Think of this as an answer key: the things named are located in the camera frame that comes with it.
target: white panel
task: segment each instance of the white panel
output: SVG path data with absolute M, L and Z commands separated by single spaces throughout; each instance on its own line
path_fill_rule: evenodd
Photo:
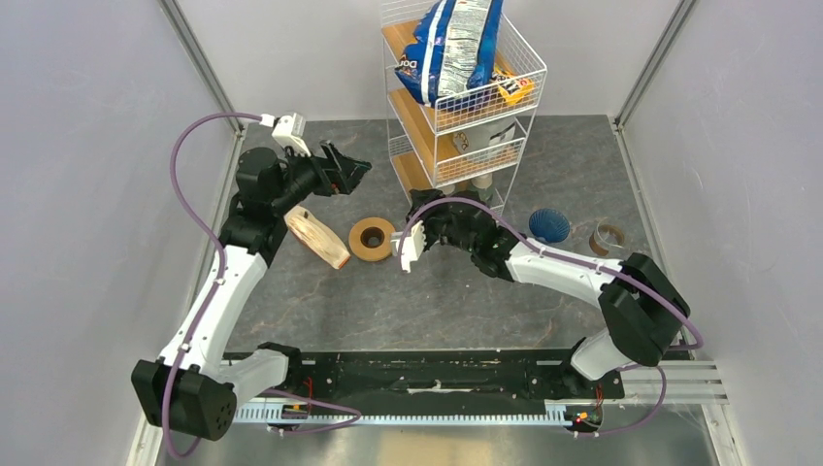
M 180 3 L 235 108 L 338 119 L 385 118 L 380 1 Z M 676 4 L 505 0 L 548 65 L 541 113 L 615 115 Z
M 123 464 L 131 370 L 180 323 L 204 246 L 169 150 L 216 106 L 152 1 L 4 2 L 0 63 L 0 463 Z M 183 149 L 203 214 L 232 145 L 215 122 Z
M 755 465 L 823 454 L 806 425 L 823 414 L 822 17 L 814 0 L 700 2 L 627 130 Z

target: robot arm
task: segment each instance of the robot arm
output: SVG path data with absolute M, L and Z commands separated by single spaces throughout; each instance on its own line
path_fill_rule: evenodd
M 172 341 L 156 361 L 138 361 L 132 371 L 132 384 L 153 425 L 161 425 L 163 390 L 179 350 L 185 355 L 173 384 L 170 427 L 196 437 L 221 438 L 238 405 L 270 387 L 296 382 L 286 379 L 289 369 L 301 363 L 298 349 L 267 343 L 232 366 L 223 366 L 221 361 L 248 296 L 272 265 L 285 237 L 285 215 L 312 193 L 350 194 L 372 168 L 367 162 L 342 155 L 328 142 L 321 143 L 325 156 L 314 156 L 303 142 L 302 121 L 297 114 L 270 116 L 272 136 L 283 147 L 284 159 L 267 148 L 248 150 L 240 156 L 236 175 L 239 190 L 219 235 L 226 270 L 191 341 L 185 343 L 184 336 L 217 280 L 216 253 L 207 285 Z
M 473 193 L 457 195 L 477 200 Z M 412 191 L 407 219 L 422 206 L 443 197 L 436 189 Z M 395 249 L 398 239 L 393 238 Z M 408 272 L 411 262 L 424 251 L 436 243 L 448 244 L 469 252 L 472 262 L 489 277 L 556 289 L 600 309 L 607 328 L 577 343 L 565 363 L 576 379 L 570 383 L 597 381 L 607 372 L 633 362 L 648 367 L 660 362 L 682 324 L 656 301 L 600 272 L 604 266 L 620 270 L 651 287 L 689 316 L 685 301 L 649 257 L 634 253 L 626 260 L 595 258 L 550 248 L 535 239 L 528 241 L 553 255 L 587 262 L 591 268 L 534 252 L 509 230 L 497 225 L 492 216 L 462 203 L 437 206 L 424 213 L 403 244 L 401 261 Z

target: shelf rack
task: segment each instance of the shelf rack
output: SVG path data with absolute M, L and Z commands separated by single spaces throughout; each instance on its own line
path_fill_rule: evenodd
M 407 197 L 413 188 L 454 184 L 457 190 L 462 190 L 471 178 L 513 167 L 505 194 L 495 189 L 490 201 L 491 207 L 501 212 L 540 105 L 545 63 L 503 15 L 495 64 L 509 78 L 442 97 L 435 108 L 417 104 L 394 70 L 404 48 L 414 40 L 415 27 L 435 3 L 433 0 L 382 0 L 381 3 L 389 157 Z M 501 87 L 522 90 L 517 97 L 507 99 Z M 466 102 L 478 99 L 484 103 L 481 107 L 468 108 Z M 456 133 L 506 117 L 514 117 L 514 136 L 510 140 L 462 154 L 452 142 Z M 501 183 L 495 180 L 494 185 Z

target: blue mesh cup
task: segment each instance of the blue mesh cup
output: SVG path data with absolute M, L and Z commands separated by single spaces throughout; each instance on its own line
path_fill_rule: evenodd
M 560 243 L 569 237 L 572 226 L 554 209 L 538 209 L 529 217 L 529 230 L 544 243 Z

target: tape roll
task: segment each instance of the tape roll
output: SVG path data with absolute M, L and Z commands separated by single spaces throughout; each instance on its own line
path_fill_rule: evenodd
M 359 259 L 377 262 L 391 255 L 391 234 L 394 226 L 385 218 L 363 218 L 348 232 L 348 247 Z
M 608 237 L 612 237 L 614 241 L 610 242 Z M 595 254 L 606 257 L 610 252 L 622 249 L 625 242 L 626 235 L 623 230 L 614 225 L 601 223 L 597 225 L 597 228 L 592 232 L 592 236 L 589 237 L 589 248 Z

